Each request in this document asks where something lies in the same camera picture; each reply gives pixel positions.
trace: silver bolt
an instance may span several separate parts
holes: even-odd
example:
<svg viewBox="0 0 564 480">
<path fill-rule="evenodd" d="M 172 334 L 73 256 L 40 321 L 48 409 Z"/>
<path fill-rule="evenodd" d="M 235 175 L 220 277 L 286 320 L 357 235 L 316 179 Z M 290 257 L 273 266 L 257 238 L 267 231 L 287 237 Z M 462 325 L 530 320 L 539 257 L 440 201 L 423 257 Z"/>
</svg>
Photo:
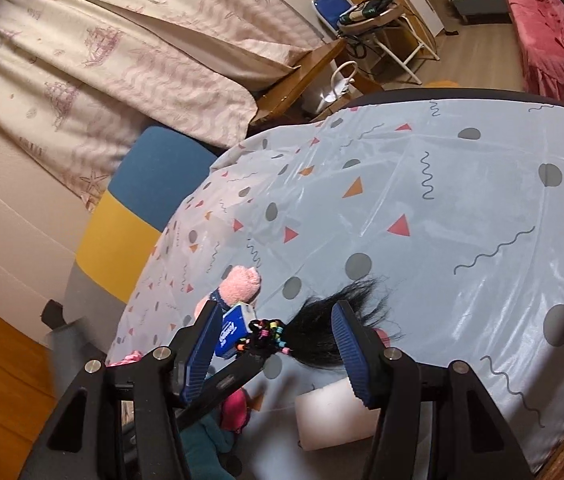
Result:
<svg viewBox="0 0 564 480">
<path fill-rule="evenodd" d="M 91 361 L 89 361 L 88 363 L 86 363 L 84 365 L 84 369 L 89 373 L 89 374 L 94 374 L 95 372 L 97 372 L 100 368 L 102 368 L 102 363 L 100 361 L 98 361 L 97 359 L 92 359 Z"/>
<path fill-rule="evenodd" d="M 386 348 L 384 351 L 384 357 L 389 361 L 397 361 L 401 358 L 401 350 L 399 348 Z"/>
<path fill-rule="evenodd" d="M 470 367 L 464 361 L 456 361 L 452 364 L 452 369 L 459 374 L 468 373 Z"/>
<path fill-rule="evenodd" d="M 171 349 L 168 346 L 158 346 L 155 350 L 153 350 L 153 357 L 155 357 L 158 361 L 162 361 L 162 359 L 166 359 L 171 355 Z"/>
</svg>

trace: pink blanket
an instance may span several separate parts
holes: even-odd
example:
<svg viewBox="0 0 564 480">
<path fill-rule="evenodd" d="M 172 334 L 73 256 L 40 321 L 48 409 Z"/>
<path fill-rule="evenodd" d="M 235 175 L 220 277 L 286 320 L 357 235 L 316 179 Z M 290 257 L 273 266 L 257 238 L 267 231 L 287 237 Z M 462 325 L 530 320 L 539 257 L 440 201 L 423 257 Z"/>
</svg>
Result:
<svg viewBox="0 0 564 480">
<path fill-rule="evenodd" d="M 526 91 L 564 102 L 564 4 L 508 0 L 522 49 Z"/>
</svg>

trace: pink fabric object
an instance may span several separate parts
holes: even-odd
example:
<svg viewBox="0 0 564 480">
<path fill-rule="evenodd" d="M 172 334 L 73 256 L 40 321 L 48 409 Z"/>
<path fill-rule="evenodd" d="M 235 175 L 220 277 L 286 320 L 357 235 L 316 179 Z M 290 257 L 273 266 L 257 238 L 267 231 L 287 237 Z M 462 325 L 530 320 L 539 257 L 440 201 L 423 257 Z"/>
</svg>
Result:
<svg viewBox="0 0 564 480">
<path fill-rule="evenodd" d="M 508 0 L 522 51 L 527 92 L 564 103 L 564 3 Z"/>
<path fill-rule="evenodd" d="M 255 267 L 248 269 L 243 266 L 235 266 L 220 283 L 220 297 L 229 306 L 235 305 L 238 301 L 250 301 L 257 294 L 260 282 L 261 279 Z M 202 312 L 207 300 L 208 296 L 195 306 L 196 319 Z"/>
<path fill-rule="evenodd" d="M 127 365 L 129 363 L 135 363 L 138 362 L 140 359 L 142 359 L 142 357 L 143 357 L 142 352 L 140 352 L 139 350 L 133 350 L 129 355 L 124 357 L 124 359 L 122 359 L 121 361 L 118 361 L 116 363 L 109 363 L 108 366 L 119 366 L 119 365 Z"/>
<path fill-rule="evenodd" d="M 233 392 L 222 404 L 220 428 L 240 433 L 249 421 L 248 396 L 244 388 Z"/>
</svg>

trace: red triangle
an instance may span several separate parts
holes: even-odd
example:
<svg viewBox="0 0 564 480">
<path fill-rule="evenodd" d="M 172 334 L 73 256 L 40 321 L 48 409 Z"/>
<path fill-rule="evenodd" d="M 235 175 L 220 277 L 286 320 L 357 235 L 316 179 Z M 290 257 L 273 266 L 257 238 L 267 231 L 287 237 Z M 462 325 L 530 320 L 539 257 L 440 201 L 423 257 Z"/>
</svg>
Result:
<svg viewBox="0 0 564 480">
<path fill-rule="evenodd" d="M 292 229 L 290 229 L 288 227 L 285 227 L 284 228 L 284 243 L 286 244 L 287 242 L 290 242 L 297 235 L 298 234 L 295 231 L 293 231 Z"/>
<path fill-rule="evenodd" d="M 386 229 L 386 231 L 393 233 L 394 235 L 411 236 L 411 231 L 409 231 L 409 224 L 408 222 L 406 222 L 406 215 L 400 216 L 398 218 L 398 221 L 396 221 L 395 224 Z"/>
</svg>

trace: chair leg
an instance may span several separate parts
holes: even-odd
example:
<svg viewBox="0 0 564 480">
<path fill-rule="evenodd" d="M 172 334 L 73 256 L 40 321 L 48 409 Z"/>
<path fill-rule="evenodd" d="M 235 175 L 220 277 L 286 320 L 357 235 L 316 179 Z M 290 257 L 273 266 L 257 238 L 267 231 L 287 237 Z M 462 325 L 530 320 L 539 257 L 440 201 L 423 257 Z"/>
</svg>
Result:
<svg viewBox="0 0 564 480">
<path fill-rule="evenodd" d="M 376 37 L 373 37 L 373 41 L 375 42 L 375 44 L 380 47 L 384 52 L 386 52 L 386 54 L 388 54 L 389 56 L 391 56 L 395 62 L 400 65 L 406 73 L 408 73 L 418 85 L 422 84 L 422 81 L 420 78 L 418 78 L 415 73 L 409 69 L 409 67 L 401 60 L 399 59 L 399 57 L 397 57 L 395 54 L 393 54 L 393 51 L 391 49 L 389 49 L 385 44 L 382 43 L 382 41 L 378 40 Z"/>
<path fill-rule="evenodd" d="M 419 46 L 418 46 L 417 49 L 418 49 L 418 50 L 419 50 L 420 48 L 425 48 L 425 49 L 427 49 L 427 51 L 430 52 L 431 55 L 433 56 L 434 60 L 439 61 L 439 60 L 440 60 L 440 57 L 434 52 L 433 49 L 431 49 L 431 48 L 426 44 L 426 42 L 422 41 L 422 40 L 420 39 L 420 37 L 417 35 L 417 33 L 415 32 L 415 28 L 413 28 L 413 25 L 411 24 L 411 20 L 409 20 L 404 14 L 402 14 L 401 18 L 404 19 L 405 22 L 408 23 L 408 25 L 409 25 L 409 32 L 411 32 L 411 34 L 413 35 L 413 37 L 417 40 L 417 43 L 419 43 Z M 399 19 L 397 20 L 397 22 L 399 23 L 399 26 L 400 26 L 400 27 L 406 28 L 406 27 L 404 26 L 404 24 L 399 21 Z"/>
</svg>

